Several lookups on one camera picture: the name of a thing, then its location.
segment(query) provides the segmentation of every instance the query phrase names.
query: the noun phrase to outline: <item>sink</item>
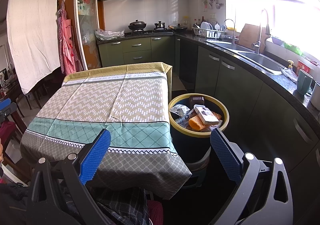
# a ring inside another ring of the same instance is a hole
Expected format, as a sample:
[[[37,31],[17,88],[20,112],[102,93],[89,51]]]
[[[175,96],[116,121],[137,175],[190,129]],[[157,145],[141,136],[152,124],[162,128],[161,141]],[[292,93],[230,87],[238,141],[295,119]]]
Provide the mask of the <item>sink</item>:
[[[285,67],[278,62],[268,58],[265,55],[257,54],[253,50],[243,47],[238,44],[232,44],[228,42],[222,42],[222,41],[215,41],[215,40],[206,40],[206,42],[212,43],[214,45],[217,45],[219,47],[228,49],[244,58],[246,58],[249,61],[252,61],[253,63],[257,64],[258,66],[264,68],[266,71],[275,74],[275,75],[281,75],[281,69],[285,69]]]

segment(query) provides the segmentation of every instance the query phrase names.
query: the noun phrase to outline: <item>tile backsplash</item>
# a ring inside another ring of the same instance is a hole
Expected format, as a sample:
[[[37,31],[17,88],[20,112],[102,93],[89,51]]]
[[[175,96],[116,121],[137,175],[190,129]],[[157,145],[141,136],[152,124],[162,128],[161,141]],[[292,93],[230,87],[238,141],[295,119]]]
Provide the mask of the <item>tile backsplash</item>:
[[[135,20],[144,21],[145,30],[153,30],[158,21],[177,25],[189,12],[188,0],[108,0],[103,10],[106,30],[124,32],[131,31],[128,25]]]

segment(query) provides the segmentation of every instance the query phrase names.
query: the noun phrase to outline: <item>red checkered apron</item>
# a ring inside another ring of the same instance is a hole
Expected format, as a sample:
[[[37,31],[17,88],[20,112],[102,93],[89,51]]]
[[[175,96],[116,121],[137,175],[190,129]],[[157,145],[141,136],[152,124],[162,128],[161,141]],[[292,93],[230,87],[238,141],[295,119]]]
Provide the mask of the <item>red checkered apron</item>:
[[[64,5],[65,0],[61,3],[59,26],[59,58],[61,65],[61,72],[69,75],[76,72],[75,61],[79,60],[75,49],[75,42],[73,39],[73,29],[71,20],[67,20],[67,12]]]

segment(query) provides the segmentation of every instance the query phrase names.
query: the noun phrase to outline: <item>cutting board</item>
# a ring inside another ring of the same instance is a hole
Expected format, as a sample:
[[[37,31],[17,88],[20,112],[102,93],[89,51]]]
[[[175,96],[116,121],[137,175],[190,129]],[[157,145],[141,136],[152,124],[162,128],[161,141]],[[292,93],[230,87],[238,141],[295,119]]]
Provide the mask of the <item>cutting board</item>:
[[[258,28],[259,26],[252,25],[252,24],[245,24],[240,35],[238,44],[252,49],[251,44],[256,43],[258,40]],[[261,34],[261,45],[260,45],[260,52],[263,53],[264,51],[264,40],[268,37],[265,34],[265,28],[262,27],[262,34]]]

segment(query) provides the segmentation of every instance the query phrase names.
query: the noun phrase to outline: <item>blue gripper pad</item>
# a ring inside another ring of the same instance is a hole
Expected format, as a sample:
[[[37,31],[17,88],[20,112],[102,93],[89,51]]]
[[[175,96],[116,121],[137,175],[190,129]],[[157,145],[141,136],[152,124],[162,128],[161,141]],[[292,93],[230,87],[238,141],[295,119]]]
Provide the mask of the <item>blue gripper pad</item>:
[[[104,130],[80,165],[79,178],[83,185],[85,185],[87,181],[93,179],[103,157],[110,146],[110,143],[111,134],[108,130]]]
[[[7,98],[4,101],[0,102],[0,110],[3,110],[5,107],[11,104],[11,99]]]
[[[228,178],[231,181],[235,181],[236,184],[239,184],[242,179],[242,165],[217,129],[211,132],[210,143],[226,171]]]

